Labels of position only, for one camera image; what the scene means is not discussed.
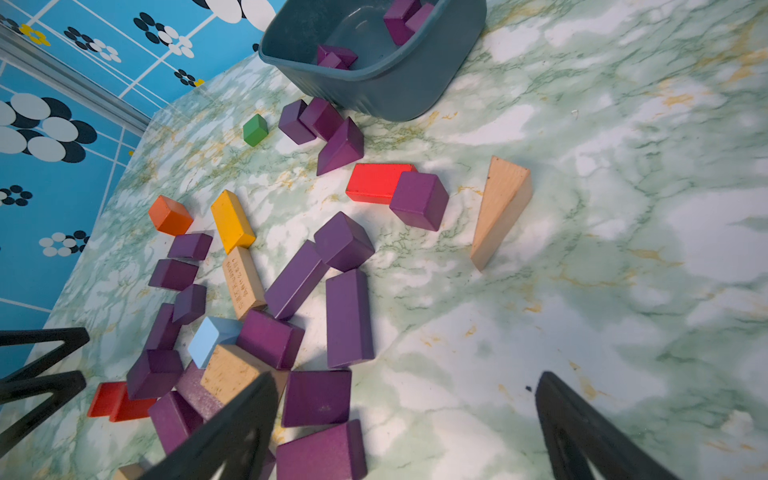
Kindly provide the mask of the purple cube brick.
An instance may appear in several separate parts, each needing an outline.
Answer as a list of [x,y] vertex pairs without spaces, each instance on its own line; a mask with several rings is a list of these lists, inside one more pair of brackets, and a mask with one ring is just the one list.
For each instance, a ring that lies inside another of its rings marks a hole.
[[426,20],[431,15],[432,11],[434,10],[434,5],[432,3],[425,2],[418,11],[416,11],[405,23],[406,28],[412,32],[416,33],[419,29],[422,28]]
[[394,0],[384,14],[383,21],[396,46],[404,45],[414,35],[407,22],[420,8],[419,0]]

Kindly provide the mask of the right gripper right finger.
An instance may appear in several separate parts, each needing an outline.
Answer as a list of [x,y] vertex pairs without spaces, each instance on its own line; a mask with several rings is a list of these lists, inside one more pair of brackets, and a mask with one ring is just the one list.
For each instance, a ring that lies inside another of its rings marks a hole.
[[556,479],[674,479],[571,387],[542,373],[535,403]]

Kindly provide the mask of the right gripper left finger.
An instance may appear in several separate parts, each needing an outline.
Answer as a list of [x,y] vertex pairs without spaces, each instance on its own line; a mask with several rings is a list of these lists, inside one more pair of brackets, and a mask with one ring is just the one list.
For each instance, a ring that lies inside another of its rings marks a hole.
[[258,479],[278,409],[276,382],[264,373],[144,479]]

